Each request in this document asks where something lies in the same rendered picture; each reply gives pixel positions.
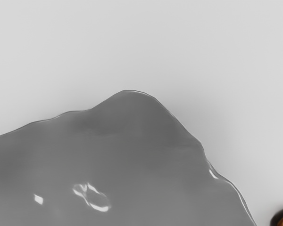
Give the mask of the grey wavy bowl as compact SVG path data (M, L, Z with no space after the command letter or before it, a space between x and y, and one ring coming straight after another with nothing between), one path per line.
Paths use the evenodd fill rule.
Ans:
M0 226L256 226L200 141L155 98L94 108L0 136Z

